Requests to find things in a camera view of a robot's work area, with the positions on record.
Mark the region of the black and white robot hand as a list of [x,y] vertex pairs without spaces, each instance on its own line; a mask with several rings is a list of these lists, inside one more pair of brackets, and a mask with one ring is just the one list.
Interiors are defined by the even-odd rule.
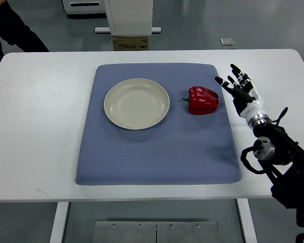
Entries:
[[235,79],[228,76],[228,80],[224,80],[217,76],[215,81],[233,97],[233,104],[239,117],[244,118],[250,128],[269,123],[271,119],[264,109],[264,101],[256,85],[240,68],[234,64],[230,67]]

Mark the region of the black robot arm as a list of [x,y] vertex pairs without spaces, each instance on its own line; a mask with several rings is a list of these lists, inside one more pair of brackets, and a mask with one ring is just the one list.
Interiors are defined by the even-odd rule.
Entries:
[[241,162],[252,173],[268,176],[272,197],[285,208],[295,209],[296,224],[304,227],[304,150],[279,125],[287,110],[276,120],[265,114],[249,119],[257,139],[242,151]]

